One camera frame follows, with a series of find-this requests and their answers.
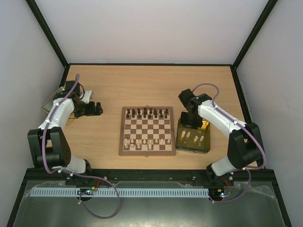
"chessboard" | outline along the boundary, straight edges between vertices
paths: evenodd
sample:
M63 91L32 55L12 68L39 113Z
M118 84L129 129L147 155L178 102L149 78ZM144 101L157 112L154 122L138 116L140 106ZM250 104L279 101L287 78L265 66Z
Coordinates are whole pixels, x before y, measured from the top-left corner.
M176 155L172 107L123 107L119 155Z

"robotic arm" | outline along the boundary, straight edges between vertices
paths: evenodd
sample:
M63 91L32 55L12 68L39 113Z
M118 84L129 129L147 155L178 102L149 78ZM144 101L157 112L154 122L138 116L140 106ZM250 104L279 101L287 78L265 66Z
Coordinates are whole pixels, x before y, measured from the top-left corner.
M71 154L71 149L63 134L63 129L68 118L74 113L75 118L81 116L101 115L103 110L101 103L90 102L92 91L84 91L80 94L80 84L76 81L67 81L65 89L59 91L53 97L53 106L46 120L38 129L30 130L27 139L35 167L44 167L42 157L42 135L47 127L45 138L45 158L49 168L66 169L72 173L90 172L87 160L77 158Z
M241 128L242 126L248 130L263 148L260 130L255 123L247 124L233 117L217 106L207 94L195 96L190 89L187 89L181 92L179 99L188 111L181 114L180 121L183 125L197 129L203 124L202 118L206 118L229 138L227 156L206 168L211 182L262 158L262 153L256 143Z

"wooden table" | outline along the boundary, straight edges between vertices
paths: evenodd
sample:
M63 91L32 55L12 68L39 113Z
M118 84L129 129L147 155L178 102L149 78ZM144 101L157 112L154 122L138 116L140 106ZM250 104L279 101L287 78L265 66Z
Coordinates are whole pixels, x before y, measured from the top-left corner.
M216 102L224 110L243 119L232 73L228 66L98 66L71 65L67 80L79 82L94 92L101 102L101 116L83 116L64 129L73 155L87 159L92 168L107 169L205 169L226 156L228 139L211 125L208 154L177 151L175 157L120 157L119 137L123 106L172 106L174 126L185 108L178 99L182 90L200 83L213 83L220 89ZM195 94L213 97L215 89L203 86Z

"checkered squares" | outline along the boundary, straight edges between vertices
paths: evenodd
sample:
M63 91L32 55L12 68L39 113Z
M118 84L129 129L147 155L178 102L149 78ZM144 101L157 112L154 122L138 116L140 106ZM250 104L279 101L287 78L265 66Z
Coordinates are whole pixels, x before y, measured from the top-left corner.
M148 118L149 108L147 108L147 115L143 117L144 107L140 107L141 118L137 117L137 109L135 109L135 116L131 114L127 118L127 111L123 112L124 124L121 126L121 137L123 143L120 143L120 148L123 146L122 151L172 151L174 147L173 122L170 122L172 113L169 111L167 118L160 118L159 110L157 118L151 114Z

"black frame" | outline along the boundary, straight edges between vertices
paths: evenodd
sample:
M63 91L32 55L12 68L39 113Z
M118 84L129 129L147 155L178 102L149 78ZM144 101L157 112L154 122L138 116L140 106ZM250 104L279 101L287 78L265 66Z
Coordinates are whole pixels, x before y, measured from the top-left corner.
M47 25L46 20L44 19L39 7L37 6L35 0L25 0L32 10L35 18L37 19L40 27L42 28L45 36L53 47L58 59L64 67L64 72L62 75L61 82L59 84L60 87L64 86L70 66L71 65L144 65L144 66L229 66L232 72L232 77L234 80L234 84L237 90L239 102L242 108L243 116L245 122L251 123L251 115L247 106L247 102L245 99L245 95L243 93L243 88L240 83L240 79L237 73L237 68L240 65L241 61L245 57L248 49L252 45L262 26L264 25L266 19L268 18L270 12L274 8L275 4L278 0L268 0L266 6L264 7L261 15L259 16L256 24L254 25L250 35L248 36L244 46L242 47L240 53L238 54L235 62L231 64L138 64L138 63L68 63L64 54L62 53L55 37L53 36L49 26ZM262 164L263 160L260 159L257 161L258 166ZM171 181L169 178L174 176L174 179L180 183L191 183L193 185L202 185L207 188L215 188L209 184L206 177L206 170L116 170L116 169L93 169L93 175L96 176L107 176L108 180L111 182L116 182L117 180L124 181L143 181L142 178L145 178L144 181ZM291 222L289 216L287 214L287 210L285 208L283 198L276 180L276 176L273 170L262 169L262 170L251 170L252 181L257 182L271 182L274 188L275 195L278 199L278 204L284 219L284 223L286 226L290 227ZM248 173L246 171L238 171L233 175L234 181L246 181L248 178ZM18 192L14 207L12 209L12 213L10 215L7 226L13 226L14 221L16 219L16 215L23 198L23 193L26 188L26 184L28 181L32 180L49 180L49 181L62 181L66 180L66 176L59 173L54 173L49 175L45 172L44 169L40 168L30 168L27 169L23 182L21 184L20 190Z

